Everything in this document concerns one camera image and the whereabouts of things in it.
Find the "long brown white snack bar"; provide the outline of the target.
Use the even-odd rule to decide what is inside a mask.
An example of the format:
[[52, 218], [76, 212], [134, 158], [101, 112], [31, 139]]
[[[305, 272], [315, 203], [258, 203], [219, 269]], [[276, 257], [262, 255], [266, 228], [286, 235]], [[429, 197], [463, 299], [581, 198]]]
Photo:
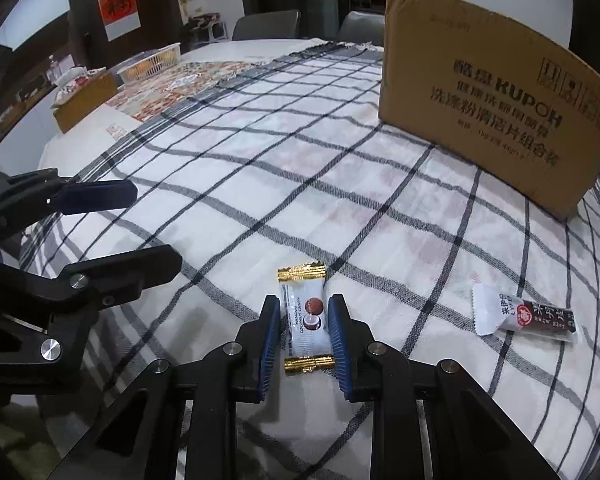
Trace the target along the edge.
[[578, 340], [573, 312], [550, 304], [522, 299], [475, 284], [471, 291], [475, 332], [480, 337], [501, 332], [523, 333], [560, 342]]

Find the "white gold-ended candy packet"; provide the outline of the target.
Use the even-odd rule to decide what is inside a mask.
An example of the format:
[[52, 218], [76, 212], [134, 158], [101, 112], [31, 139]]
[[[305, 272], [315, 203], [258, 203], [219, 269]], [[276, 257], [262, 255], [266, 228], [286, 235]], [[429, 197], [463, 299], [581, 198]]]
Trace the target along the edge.
[[278, 269], [276, 278], [287, 317], [286, 374], [330, 370], [335, 366], [324, 285], [326, 266], [309, 262]]

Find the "wooden tissue box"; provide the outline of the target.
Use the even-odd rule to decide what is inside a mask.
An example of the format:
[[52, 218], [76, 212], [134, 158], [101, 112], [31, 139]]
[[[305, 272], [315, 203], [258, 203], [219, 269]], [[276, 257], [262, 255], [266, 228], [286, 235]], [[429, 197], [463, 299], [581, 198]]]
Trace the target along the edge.
[[110, 73], [101, 73], [97, 77], [91, 78], [71, 96], [53, 107], [53, 115], [59, 130], [67, 133], [117, 93], [116, 81]]

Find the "floral patterned mat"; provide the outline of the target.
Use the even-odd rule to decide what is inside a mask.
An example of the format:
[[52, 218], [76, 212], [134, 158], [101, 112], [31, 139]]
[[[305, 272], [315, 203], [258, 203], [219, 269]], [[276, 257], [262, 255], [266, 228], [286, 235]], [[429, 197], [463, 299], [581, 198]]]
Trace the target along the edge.
[[151, 78], [126, 84], [106, 104], [147, 122], [174, 104], [256, 66], [258, 63], [246, 61], [181, 63]]

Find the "clear plastic food container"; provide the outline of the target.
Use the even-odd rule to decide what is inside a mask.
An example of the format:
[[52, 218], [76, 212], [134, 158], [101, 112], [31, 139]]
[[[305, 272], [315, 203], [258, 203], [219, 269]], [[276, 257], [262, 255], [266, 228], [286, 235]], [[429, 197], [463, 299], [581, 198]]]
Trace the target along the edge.
[[123, 63], [114, 73], [122, 84], [134, 84], [156, 76], [181, 61], [181, 44], [169, 44], [155, 51], [143, 53], [136, 61]]

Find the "red white door poster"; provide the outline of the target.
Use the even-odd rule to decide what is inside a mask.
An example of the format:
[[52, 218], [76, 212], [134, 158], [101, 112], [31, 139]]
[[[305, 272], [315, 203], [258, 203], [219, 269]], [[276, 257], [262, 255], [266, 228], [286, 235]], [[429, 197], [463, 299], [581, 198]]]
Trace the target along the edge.
[[97, 3], [109, 42], [140, 29], [136, 0], [97, 0]]

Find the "checkered grey white tablecloth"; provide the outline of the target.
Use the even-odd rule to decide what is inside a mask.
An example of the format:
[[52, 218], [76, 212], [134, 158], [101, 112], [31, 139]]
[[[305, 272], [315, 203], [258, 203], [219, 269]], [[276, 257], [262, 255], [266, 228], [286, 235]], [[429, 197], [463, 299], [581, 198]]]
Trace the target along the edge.
[[[487, 172], [378, 117], [381, 56], [328, 44], [221, 82], [150, 122], [101, 107], [40, 164], [130, 178], [124, 211], [55, 216], [21, 264], [162, 244], [181, 273], [100, 315], [76, 395], [41, 410], [65, 453], [153, 360], [188, 363], [232, 339], [285, 266], [321, 261], [374, 336], [417, 361], [460, 362], [564, 479], [600, 459], [600, 185], [559, 222]], [[573, 312], [578, 340], [475, 332], [475, 284]]]

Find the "grey dining chair left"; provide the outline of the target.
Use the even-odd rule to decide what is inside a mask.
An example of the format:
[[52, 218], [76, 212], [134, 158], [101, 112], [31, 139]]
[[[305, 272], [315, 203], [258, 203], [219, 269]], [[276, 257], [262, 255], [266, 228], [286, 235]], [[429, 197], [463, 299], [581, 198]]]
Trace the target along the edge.
[[232, 40], [294, 39], [298, 37], [300, 18], [299, 10], [245, 15], [237, 21]]

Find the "grey dining chair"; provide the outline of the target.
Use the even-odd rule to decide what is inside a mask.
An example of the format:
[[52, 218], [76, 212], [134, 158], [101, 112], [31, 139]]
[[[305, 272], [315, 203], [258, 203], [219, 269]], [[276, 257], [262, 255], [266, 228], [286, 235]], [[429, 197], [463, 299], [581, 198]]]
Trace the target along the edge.
[[385, 15], [351, 11], [344, 18], [337, 40], [382, 47], [385, 38]]
[[245, 15], [237, 21], [232, 40], [294, 39], [298, 37], [300, 18], [299, 10]]

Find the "grey dining chair right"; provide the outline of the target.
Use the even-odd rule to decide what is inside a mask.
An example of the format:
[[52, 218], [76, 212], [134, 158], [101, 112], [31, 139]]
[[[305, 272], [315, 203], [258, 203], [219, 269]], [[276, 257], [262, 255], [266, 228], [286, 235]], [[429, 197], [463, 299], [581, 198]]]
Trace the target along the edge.
[[385, 15], [351, 11], [344, 18], [337, 40], [382, 47], [385, 38]]

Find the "brown cardboard box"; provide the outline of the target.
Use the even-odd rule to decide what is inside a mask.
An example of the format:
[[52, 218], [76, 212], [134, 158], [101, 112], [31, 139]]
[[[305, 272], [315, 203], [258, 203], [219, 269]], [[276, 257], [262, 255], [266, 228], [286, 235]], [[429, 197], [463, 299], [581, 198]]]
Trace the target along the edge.
[[386, 0], [385, 21], [380, 119], [572, 216], [600, 175], [600, 75], [463, 0]]

